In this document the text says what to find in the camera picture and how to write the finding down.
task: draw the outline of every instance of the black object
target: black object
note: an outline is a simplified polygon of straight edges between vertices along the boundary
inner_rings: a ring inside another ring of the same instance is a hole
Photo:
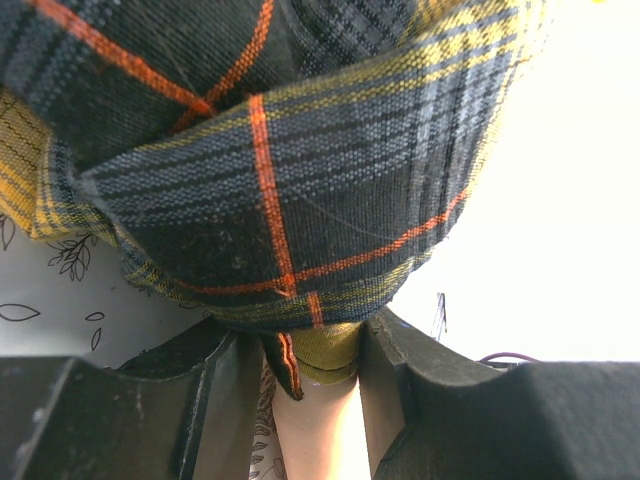
[[[0,359],[0,480],[245,480],[260,351],[206,320],[120,372]],[[375,480],[640,479],[636,364],[501,374],[384,309],[361,392]]]
[[[261,366],[211,320],[121,371],[0,359],[0,479],[246,479]]]

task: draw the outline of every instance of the orange stripe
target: orange stripe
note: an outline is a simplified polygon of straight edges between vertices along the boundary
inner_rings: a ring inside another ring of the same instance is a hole
[[[291,380],[293,393],[298,397],[298,400],[300,400],[303,395],[300,386],[300,372],[298,371],[298,361],[293,354],[293,341],[291,340],[291,335],[279,333],[278,339],[280,340],[280,343],[282,343],[282,360],[289,369],[289,379]]]
[[[309,293],[309,309],[311,310],[313,328],[321,328],[324,325],[324,319],[322,318],[322,305],[320,305],[318,292]]]
[[[264,44],[267,41],[267,34],[269,33],[269,26],[271,25],[271,17],[273,16],[273,2],[274,0],[265,0],[258,16],[258,22],[256,28],[253,30],[253,36],[245,47],[244,51],[240,54],[240,57],[233,66],[227,71],[227,73],[220,79],[218,84],[207,92],[206,100],[211,105],[213,110],[213,104],[220,100],[225,94],[231,90],[236,83],[240,81],[242,77],[246,75],[249,69],[253,66],[256,59],[262,52]],[[171,133],[177,133],[187,128],[196,116],[194,110],[188,110],[182,115],[180,120],[173,126]]]
[[[293,275],[293,263],[289,255],[289,245],[282,220],[282,211],[280,210],[280,199],[278,198],[273,162],[271,161],[267,117],[264,113],[262,95],[249,99],[249,120],[253,133],[258,181],[264,199],[264,209],[271,233],[271,242],[278,261],[280,274],[282,275],[284,293],[288,296],[295,296],[296,281]]]
[[[189,90],[171,82],[161,74],[153,70],[146,62],[132,53],[129,53],[116,43],[102,35],[64,5],[55,0],[24,0],[32,5],[40,13],[46,15],[69,34],[82,40],[93,48],[105,60],[117,65],[140,82],[175,100],[178,103],[189,106],[200,115],[210,115],[209,104],[204,98],[191,93]]]
[[[337,272],[339,270],[344,270],[345,268],[354,267],[356,265],[360,265],[362,263],[366,263],[374,258],[383,257],[384,255],[388,255],[390,253],[399,250],[407,243],[409,240],[422,235],[423,233],[435,228],[439,224],[446,222],[454,208],[458,206],[460,202],[462,202],[465,198],[467,198],[468,192],[467,190],[463,190],[460,192],[449,204],[447,210],[440,215],[432,217],[427,220],[427,222],[423,223],[419,227],[412,228],[407,230],[402,236],[397,238],[393,243],[385,245],[384,247],[377,248],[376,250],[372,250],[370,252],[362,253],[360,255],[355,255],[353,257],[345,258],[343,260],[338,260],[337,262],[329,263],[327,265],[323,265],[321,267],[310,268],[307,270],[303,270],[302,272],[296,273],[293,277],[295,281],[303,281],[308,280],[310,278],[321,277],[323,275],[327,275],[332,272]],[[182,282],[180,280],[175,280],[175,282],[189,290],[198,293],[205,293],[208,295],[235,295],[239,293],[251,293],[251,292],[262,292],[265,290],[273,290],[280,285],[284,285],[285,279],[283,277],[276,278],[273,280],[268,280],[266,282],[260,283],[252,283],[247,285],[234,285],[231,287],[198,287],[195,285],[190,285],[188,283]]]

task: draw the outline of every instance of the plaid fabric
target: plaid fabric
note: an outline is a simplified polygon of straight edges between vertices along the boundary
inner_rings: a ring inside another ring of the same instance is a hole
[[[0,208],[286,360],[447,234],[552,3],[4,0]]]

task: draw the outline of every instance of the plaid cloth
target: plaid cloth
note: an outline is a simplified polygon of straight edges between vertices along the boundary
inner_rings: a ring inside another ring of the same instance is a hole
[[[265,335],[385,305],[459,217],[552,0],[4,0],[0,208]]]

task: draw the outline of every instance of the flannel shirt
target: flannel shirt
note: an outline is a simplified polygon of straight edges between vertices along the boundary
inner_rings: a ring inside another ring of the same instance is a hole
[[[4,0],[0,209],[261,334],[301,398],[458,219],[554,3]]]

